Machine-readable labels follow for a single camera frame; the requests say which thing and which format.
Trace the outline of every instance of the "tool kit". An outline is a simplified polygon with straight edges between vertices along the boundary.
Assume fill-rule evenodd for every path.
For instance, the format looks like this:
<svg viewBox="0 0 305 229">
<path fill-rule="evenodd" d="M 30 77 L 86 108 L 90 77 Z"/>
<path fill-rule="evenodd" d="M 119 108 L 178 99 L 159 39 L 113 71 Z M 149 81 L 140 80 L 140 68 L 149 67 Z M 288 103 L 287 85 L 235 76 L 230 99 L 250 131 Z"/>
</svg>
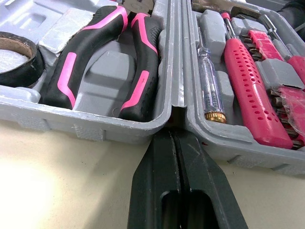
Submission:
<svg viewBox="0 0 305 229">
<path fill-rule="evenodd" d="M 174 111 L 213 159 L 305 173 L 305 44 L 236 0 L 0 1 L 0 119 L 140 144 Z"/>
</svg>

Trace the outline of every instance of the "table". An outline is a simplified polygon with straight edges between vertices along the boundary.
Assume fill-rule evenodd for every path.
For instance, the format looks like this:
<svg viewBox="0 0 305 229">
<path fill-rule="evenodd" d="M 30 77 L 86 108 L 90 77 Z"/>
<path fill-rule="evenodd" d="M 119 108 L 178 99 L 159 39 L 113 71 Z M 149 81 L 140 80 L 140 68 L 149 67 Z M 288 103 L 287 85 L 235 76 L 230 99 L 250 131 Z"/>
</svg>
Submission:
<svg viewBox="0 0 305 229">
<path fill-rule="evenodd" d="M 0 121 L 0 228 L 125 229 L 148 143 L 94 142 Z M 305 225 L 305 180 L 218 162 L 250 229 Z"/>
</svg>

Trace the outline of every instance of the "black plastic handle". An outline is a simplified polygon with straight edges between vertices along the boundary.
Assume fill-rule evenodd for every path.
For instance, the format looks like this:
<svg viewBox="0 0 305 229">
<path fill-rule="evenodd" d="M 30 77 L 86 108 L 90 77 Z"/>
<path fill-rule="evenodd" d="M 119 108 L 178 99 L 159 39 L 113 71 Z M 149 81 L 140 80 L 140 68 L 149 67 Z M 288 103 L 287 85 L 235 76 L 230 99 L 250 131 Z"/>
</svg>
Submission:
<svg viewBox="0 0 305 229">
<path fill-rule="evenodd" d="M 148 120 L 158 83 L 157 43 L 160 32 L 157 21 L 144 13 L 138 13 L 132 21 L 137 71 L 119 118 L 136 122 Z"/>
<path fill-rule="evenodd" d="M 81 79 L 91 56 L 123 32 L 128 24 L 121 6 L 99 8 L 91 22 L 77 33 L 62 51 L 43 103 L 72 109 Z"/>
</svg>

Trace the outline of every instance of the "black electrical tape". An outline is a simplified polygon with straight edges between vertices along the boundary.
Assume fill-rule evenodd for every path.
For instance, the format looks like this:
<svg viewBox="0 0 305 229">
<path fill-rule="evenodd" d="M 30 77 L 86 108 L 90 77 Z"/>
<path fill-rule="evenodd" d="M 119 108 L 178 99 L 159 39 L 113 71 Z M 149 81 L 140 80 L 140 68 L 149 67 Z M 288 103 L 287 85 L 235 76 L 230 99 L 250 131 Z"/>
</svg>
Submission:
<svg viewBox="0 0 305 229">
<path fill-rule="evenodd" d="M 0 49 L 10 50 L 28 57 L 22 65 L 0 73 L 0 85 L 28 87 L 35 83 L 44 70 L 44 64 L 35 43 L 9 32 L 0 32 Z"/>
</svg>

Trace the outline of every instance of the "pink screwdriver handle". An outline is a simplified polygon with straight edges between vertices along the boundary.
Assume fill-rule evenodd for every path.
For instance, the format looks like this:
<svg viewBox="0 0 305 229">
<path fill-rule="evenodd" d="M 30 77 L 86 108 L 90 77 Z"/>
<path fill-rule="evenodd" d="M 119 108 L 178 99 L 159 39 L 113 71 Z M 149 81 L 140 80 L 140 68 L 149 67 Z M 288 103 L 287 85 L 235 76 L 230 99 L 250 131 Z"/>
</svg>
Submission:
<svg viewBox="0 0 305 229">
<path fill-rule="evenodd" d="M 305 84 L 305 57 L 303 56 L 293 56 L 287 61 Z"/>
<path fill-rule="evenodd" d="M 269 102 L 253 59 L 239 39 L 227 40 L 224 60 L 241 108 L 244 125 L 254 139 L 262 145 L 291 149 L 292 140 Z"/>
</svg>

